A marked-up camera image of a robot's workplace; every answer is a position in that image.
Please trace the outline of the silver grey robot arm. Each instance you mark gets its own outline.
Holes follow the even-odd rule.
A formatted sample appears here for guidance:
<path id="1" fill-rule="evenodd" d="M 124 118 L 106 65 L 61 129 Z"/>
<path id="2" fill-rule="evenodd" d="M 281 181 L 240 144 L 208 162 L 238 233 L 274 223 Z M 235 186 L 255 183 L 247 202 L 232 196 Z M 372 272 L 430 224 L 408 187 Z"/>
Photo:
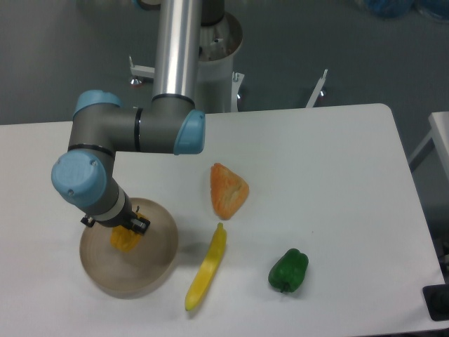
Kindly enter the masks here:
<path id="1" fill-rule="evenodd" d="M 149 229 L 113 177 L 117 152 L 203 150 L 206 117 L 194 103 L 200 29 L 224 14 L 223 1 L 162 2 L 149 109 L 124 109 L 104 91 L 79 96 L 67 152 L 54 164 L 51 181 L 65 201 L 84 212 L 85 226 L 121 225 L 141 235 Z"/>

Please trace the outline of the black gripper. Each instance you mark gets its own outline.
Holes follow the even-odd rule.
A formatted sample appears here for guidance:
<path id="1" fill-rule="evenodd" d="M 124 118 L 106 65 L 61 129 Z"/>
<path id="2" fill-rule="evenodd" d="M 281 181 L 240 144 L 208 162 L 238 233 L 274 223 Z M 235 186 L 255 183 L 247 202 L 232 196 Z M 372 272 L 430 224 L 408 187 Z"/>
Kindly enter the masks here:
<path id="1" fill-rule="evenodd" d="M 103 214 L 91 216 L 86 214 L 82 219 L 86 227 L 92 227 L 95 224 L 100 224 L 103 227 L 117 227 L 124 225 L 127 227 L 131 224 L 130 229 L 135 233 L 145 233 L 149 226 L 150 221 L 146 218 L 142 218 L 136 215 L 131 209 L 121 209 L 120 211 L 106 212 Z"/>

